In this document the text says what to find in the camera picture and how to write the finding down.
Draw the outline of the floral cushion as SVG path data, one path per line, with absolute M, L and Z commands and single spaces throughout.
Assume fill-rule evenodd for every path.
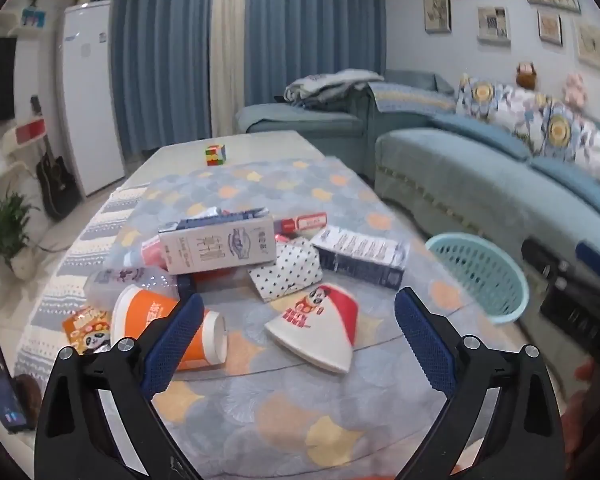
M 541 154 L 575 164 L 600 182 L 600 128 L 560 101 L 543 112 Z
M 542 138 L 545 94 L 512 84 L 464 74 L 456 94 L 456 112 L 504 128 L 531 141 Z

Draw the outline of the beige centre curtain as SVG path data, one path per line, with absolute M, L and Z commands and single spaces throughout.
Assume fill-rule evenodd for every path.
M 245 106 L 246 0 L 211 0 L 210 114 L 212 136 L 238 131 L 235 115 Z

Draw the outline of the folded grey blanket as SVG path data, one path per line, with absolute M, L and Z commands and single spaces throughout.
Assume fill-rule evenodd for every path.
M 293 106 L 316 107 L 341 99 L 351 89 L 361 90 L 371 82 L 384 80 L 385 78 L 378 73 L 358 68 L 347 68 L 337 73 L 309 75 L 288 84 L 283 99 Z

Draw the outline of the teal plastic trash basket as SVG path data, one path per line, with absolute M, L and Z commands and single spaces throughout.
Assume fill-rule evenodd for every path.
M 460 232 L 430 237 L 432 252 L 496 325 L 515 322 L 528 306 L 524 272 L 504 250 L 485 238 Z

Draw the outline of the white milk carton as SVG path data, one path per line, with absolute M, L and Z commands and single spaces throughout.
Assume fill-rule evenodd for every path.
M 266 208 L 181 220 L 159 231 L 172 274 L 254 266 L 276 259 L 274 220 Z

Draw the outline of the butterfly framed picture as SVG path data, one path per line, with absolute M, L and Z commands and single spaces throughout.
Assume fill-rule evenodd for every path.
M 574 30 L 579 61 L 600 70 L 600 26 L 579 20 Z

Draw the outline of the panda snack packet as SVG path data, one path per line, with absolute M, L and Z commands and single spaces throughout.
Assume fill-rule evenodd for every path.
M 111 314 L 85 306 L 62 322 L 70 346 L 79 354 L 91 354 L 110 344 Z

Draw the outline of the newspaper framed picture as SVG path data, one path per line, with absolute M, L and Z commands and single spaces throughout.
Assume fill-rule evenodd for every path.
M 502 6 L 479 6 L 478 40 L 485 44 L 509 46 L 509 24 L 506 9 Z

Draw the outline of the patterned blue table mat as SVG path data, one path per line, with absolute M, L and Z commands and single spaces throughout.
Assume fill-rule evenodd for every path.
M 266 208 L 275 217 L 324 212 L 335 226 L 402 243 L 404 284 L 463 334 L 488 322 L 419 236 L 336 158 L 201 169 L 114 192 L 46 285 L 20 340 L 15 368 L 45 384 L 62 326 L 84 305 L 87 277 L 114 266 L 160 226 L 219 207 Z M 335 375 L 280 348 L 265 324 L 294 298 L 260 298 L 245 271 L 201 285 L 224 315 L 228 356 L 213 370 L 181 373 L 155 398 L 172 436 L 209 479 L 388 479 L 422 442 L 444 397 L 430 388 L 393 314 L 389 289 L 327 274 L 358 300 L 349 373 Z

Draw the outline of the clear plastic bottle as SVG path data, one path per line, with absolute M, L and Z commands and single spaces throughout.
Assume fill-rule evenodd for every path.
M 129 286 L 136 286 L 174 299 L 180 298 L 178 281 L 158 266 L 148 268 L 102 269 L 85 282 L 86 303 L 100 310 L 112 311 L 118 297 Z

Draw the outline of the green potted plant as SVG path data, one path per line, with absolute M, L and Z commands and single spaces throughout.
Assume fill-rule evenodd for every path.
M 34 274 L 34 251 L 27 233 L 31 210 L 38 207 L 16 191 L 0 196 L 0 262 L 20 281 L 29 281 Z

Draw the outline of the orange paper cup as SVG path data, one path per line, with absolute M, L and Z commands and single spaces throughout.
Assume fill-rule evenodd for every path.
M 128 286 L 118 297 L 111 315 L 111 341 L 124 337 L 137 339 L 150 322 L 165 318 L 178 300 L 143 289 Z M 219 312 L 204 309 L 204 319 L 184 352 L 178 372 L 188 372 L 223 365 L 227 358 L 227 329 Z

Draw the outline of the red white small box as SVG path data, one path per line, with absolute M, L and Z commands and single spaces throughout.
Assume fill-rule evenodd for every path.
M 274 231 L 280 235 L 294 235 L 306 231 L 315 231 L 327 226 L 326 212 L 314 212 L 314 214 L 299 214 L 287 218 L 274 220 Z

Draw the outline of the polka dot paper bag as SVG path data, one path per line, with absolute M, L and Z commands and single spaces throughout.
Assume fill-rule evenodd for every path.
M 248 271 L 252 284 L 265 302 L 292 295 L 323 279 L 320 256 L 304 237 L 276 243 L 276 259 Z

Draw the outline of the white red panda cup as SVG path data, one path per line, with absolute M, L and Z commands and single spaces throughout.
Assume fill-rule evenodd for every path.
M 281 346 L 322 370 L 347 374 L 353 360 L 358 302 L 342 287 L 323 283 L 264 326 Z

